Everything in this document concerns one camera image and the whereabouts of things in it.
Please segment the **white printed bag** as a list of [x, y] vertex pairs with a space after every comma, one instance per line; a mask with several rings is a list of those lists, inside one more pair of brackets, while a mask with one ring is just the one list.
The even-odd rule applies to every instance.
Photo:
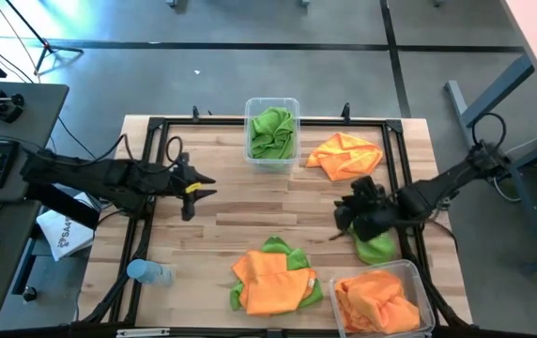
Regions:
[[37, 216], [37, 224], [50, 245], [55, 262], [93, 243], [92, 229], [56, 211], [50, 210]]

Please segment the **black tripod stand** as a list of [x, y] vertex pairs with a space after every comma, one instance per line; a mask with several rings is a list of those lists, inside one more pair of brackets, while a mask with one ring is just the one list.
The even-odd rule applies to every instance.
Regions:
[[14, 14], [21, 20], [21, 22], [26, 26], [30, 33], [35, 37], [37, 42], [40, 44], [41, 52], [39, 54], [38, 61], [35, 61], [29, 54], [29, 59], [34, 67], [34, 75], [39, 78], [41, 75], [41, 66], [44, 59], [50, 55], [57, 55], [58, 52], [69, 52], [76, 54], [76, 59], [81, 57], [84, 54], [84, 50], [75, 47], [68, 46], [59, 46], [53, 45], [46, 38], [42, 37], [37, 30], [25, 19], [22, 13], [12, 4], [10, 0], [3, 0], [9, 8], [14, 12]]

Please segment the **clear plastic bin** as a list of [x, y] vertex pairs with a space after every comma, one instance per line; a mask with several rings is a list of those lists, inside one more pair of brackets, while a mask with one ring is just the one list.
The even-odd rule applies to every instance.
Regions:
[[[294, 137], [293, 153], [289, 159], [255, 159], [251, 154], [252, 137], [251, 137], [251, 120], [263, 113], [270, 107], [285, 108], [293, 114], [294, 117]], [[263, 173], [284, 174], [291, 171], [293, 166], [299, 161], [299, 103], [293, 98], [251, 98], [245, 104], [244, 113], [244, 157], [248, 163], [251, 163], [257, 171]]]
[[420, 310], [421, 325], [415, 330], [395, 334], [346, 332], [339, 313], [334, 285], [337, 280], [350, 277], [339, 277], [330, 280], [330, 298], [339, 338], [430, 338], [431, 332], [435, 327], [435, 315], [430, 300], [427, 298], [421, 276], [413, 263], [405, 259], [396, 260], [386, 264], [371, 266], [367, 270], [351, 277], [359, 276], [369, 270], [381, 269], [386, 270], [401, 279], [407, 299]]

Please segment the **gray-blue table leg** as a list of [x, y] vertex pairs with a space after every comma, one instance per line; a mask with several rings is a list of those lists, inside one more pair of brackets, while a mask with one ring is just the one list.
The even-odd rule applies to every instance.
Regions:
[[[462, 169], [462, 173], [469, 171], [478, 176], [485, 176], [505, 166], [506, 156], [500, 152], [500, 148], [507, 138], [508, 125], [501, 115], [493, 112], [493, 109], [533, 72], [534, 66], [529, 57], [522, 54], [470, 105], [467, 105], [458, 82], [450, 80], [445, 83], [444, 90], [449, 95], [457, 122], [469, 146], [467, 156], [454, 166], [454, 170]], [[489, 116], [495, 118], [501, 127], [500, 137], [494, 143], [477, 138], [478, 123]]]

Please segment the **black aluminium table frame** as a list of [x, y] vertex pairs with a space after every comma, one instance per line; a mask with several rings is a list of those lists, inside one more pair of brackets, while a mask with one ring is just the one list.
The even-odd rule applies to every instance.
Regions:
[[237, 119], [130, 115], [124, 160], [186, 156], [192, 208], [155, 197], [142, 216], [111, 216], [95, 233], [78, 302], [83, 323], [198, 330], [337, 330], [334, 280], [372, 267], [362, 220], [337, 203], [365, 177], [384, 208], [437, 175], [422, 119], [303, 119], [272, 106]]

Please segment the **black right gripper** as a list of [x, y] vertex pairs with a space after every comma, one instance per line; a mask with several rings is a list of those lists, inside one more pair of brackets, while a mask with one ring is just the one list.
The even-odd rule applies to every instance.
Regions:
[[361, 241], [368, 241], [394, 226], [398, 212], [382, 185], [365, 176], [353, 181], [351, 189], [350, 195], [334, 202], [334, 219], [341, 232], [353, 229]]

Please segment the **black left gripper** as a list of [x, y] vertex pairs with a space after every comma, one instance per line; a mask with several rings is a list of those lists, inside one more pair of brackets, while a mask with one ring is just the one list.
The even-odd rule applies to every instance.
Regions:
[[216, 190], [200, 190], [202, 184], [214, 184], [215, 179], [204, 176], [190, 165], [190, 155], [183, 152], [178, 155], [172, 167], [169, 186], [173, 195], [182, 201], [181, 218], [190, 221], [195, 215], [195, 203], [215, 194]]

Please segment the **blue capped water bottle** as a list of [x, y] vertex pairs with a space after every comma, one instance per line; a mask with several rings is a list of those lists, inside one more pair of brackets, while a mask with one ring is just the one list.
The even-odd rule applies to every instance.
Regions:
[[127, 266], [127, 274], [141, 284], [170, 286], [174, 280], [169, 267], [143, 259], [132, 260]]

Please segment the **gray desk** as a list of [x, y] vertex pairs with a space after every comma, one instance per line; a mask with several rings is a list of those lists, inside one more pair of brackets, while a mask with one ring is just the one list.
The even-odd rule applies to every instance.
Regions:
[[[9, 96], [20, 94], [25, 100], [23, 113], [14, 122], [0, 120], [0, 136], [23, 140], [30, 147], [46, 146], [69, 87], [0, 82], [0, 90]], [[20, 175], [25, 160], [26, 154], [19, 151], [0, 188], [0, 310], [40, 208], [39, 202], [25, 198], [28, 184]]]

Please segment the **silver metal bracket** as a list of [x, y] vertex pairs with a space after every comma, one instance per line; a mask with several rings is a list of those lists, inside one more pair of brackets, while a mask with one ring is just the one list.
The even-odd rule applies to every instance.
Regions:
[[115, 338], [162, 338], [170, 335], [169, 328], [137, 328], [118, 330]]

